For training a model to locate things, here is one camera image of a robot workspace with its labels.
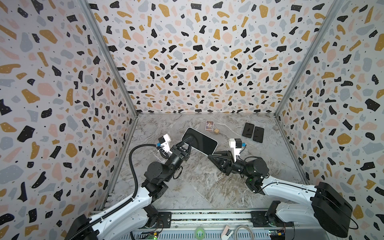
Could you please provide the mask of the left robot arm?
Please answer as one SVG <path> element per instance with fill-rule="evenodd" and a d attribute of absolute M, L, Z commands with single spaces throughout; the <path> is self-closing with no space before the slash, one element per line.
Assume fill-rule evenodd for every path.
<path fill-rule="evenodd" d="M 152 205 L 168 189 L 167 182 L 176 179 L 175 173 L 182 170 L 182 163 L 191 154 L 193 139 L 173 145 L 170 156 L 163 164 L 152 162 L 145 172 L 145 181 L 139 184 L 134 166 L 130 164 L 134 178 L 134 192 L 128 197 L 92 217 L 81 215 L 72 223 L 67 240 L 117 240 L 124 234 L 145 225 L 153 226 L 158 211 Z"/>

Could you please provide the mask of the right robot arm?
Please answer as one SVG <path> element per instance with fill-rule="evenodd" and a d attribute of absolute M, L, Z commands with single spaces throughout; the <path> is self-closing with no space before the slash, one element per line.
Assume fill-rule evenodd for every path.
<path fill-rule="evenodd" d="M 269 174 L 267 163 L 260 157 L 250 161 L 235 160 L 230 151 L 209 155 L 208 159 L 225 175 L 245 177 L 248 189 L 292 201 L 293 205 L 275 201 L 271 204 L 268 221 L 298 222 L 319 225 L 339 238 L 348 237 L 352 220 L 352 206 L 329 184 L 303 185 L 280 180 Z"/>

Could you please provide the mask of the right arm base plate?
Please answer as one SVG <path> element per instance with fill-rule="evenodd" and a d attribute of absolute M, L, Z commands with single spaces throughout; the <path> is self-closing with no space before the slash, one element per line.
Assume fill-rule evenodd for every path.
<path fill-rule="evenodd" d="M 250 221 L 253 227 L 292 227 L 293 222 L 284 222 L 277 217 L 276 214 L 268 213 L 267 211 L 251 211 Z"/>

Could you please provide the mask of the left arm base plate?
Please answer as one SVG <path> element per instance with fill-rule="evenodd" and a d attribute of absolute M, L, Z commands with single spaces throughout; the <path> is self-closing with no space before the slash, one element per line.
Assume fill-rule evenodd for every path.
<path fill-rule="evenodd" d="M 151 214 L 146 223 L 147 228 L 169 229 L 171 227 L 172 212 L 158 212 Z"/>

